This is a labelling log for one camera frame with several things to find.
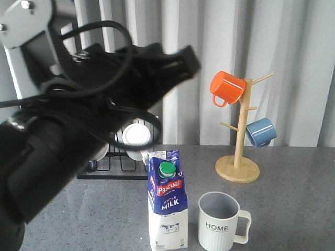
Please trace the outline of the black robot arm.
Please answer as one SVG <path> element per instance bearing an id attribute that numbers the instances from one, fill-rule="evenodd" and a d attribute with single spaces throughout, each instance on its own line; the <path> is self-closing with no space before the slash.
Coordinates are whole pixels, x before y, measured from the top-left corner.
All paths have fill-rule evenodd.
<path id="1" fill-rule="evenodd" d="M 165 54 L 158 43 L 106 53 L 95 44 L 77 64 L 89 93 L 31 98 L 1 124 L 1 250 L 19 250 L 29 223 L 115 133 L 141 118 L 162 133 L 149 108 L 200 63 L 191 46 Z"/>

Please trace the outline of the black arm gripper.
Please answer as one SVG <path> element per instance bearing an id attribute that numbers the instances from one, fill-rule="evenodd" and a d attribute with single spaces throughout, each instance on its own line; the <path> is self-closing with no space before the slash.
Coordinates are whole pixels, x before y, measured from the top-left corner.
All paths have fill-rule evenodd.
<path id="1" fill-rule="evenodd" d="M 50 131 L 64 134 L 80 131 L 110 136 L 132 118 L 146 119 L 161 130 L 161 123 L 148 109 L 200 69 L 191 46 L 165 54 L 158 43 L 128 45 L 113 53 L 94 44 L 79 61 L 60 45 L 55 58 L 68 91 L 57 90 L 60 82 L 51 86 L 50 100 L 39 120 Z"/>

